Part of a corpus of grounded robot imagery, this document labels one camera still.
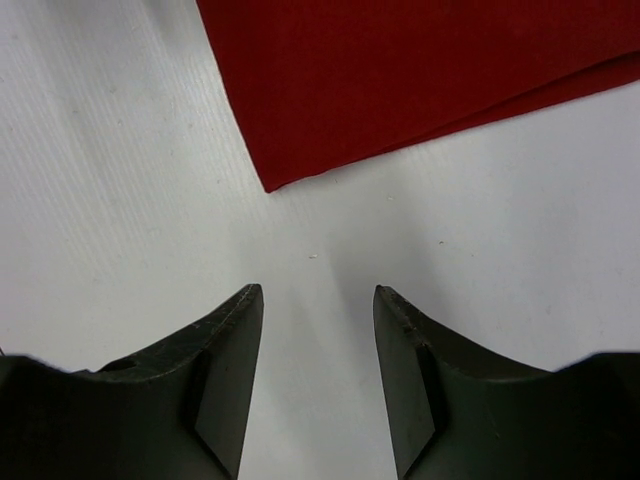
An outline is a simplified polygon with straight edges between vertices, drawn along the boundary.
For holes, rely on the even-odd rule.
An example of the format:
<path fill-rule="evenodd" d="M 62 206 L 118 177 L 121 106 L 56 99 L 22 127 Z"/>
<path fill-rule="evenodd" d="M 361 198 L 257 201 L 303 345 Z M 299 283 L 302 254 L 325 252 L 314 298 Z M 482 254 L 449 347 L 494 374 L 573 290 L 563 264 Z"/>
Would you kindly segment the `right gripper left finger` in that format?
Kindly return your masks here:
<path fill-rule="evenodd" d="M 262 332 L 249 284 L 98 371 L 1 360 L 5 479 L 234 479 Z"/>

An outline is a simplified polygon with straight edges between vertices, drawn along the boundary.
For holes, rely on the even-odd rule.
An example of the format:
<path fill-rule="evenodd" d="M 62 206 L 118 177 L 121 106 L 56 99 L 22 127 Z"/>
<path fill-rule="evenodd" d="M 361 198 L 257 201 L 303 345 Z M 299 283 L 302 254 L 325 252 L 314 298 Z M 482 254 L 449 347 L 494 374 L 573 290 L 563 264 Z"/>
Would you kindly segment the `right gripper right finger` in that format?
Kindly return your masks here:
<path fill-rule="evenodd" d="M 591 355 L 555 372 L 497 354 L 388 286 L 375 340 L 401 479 L 635 479 L 639 356 Z"/>

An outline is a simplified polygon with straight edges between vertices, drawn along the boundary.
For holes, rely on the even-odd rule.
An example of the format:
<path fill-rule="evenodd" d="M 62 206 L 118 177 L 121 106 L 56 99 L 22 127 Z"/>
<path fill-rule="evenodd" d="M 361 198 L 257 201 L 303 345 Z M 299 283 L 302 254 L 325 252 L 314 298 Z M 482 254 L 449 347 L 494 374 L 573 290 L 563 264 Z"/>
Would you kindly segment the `dark red t-shirt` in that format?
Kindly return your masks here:
<path fill-rule="evenodd" d="M 634 82 L 635 1 L 202 1 L 266 191 Z"/>

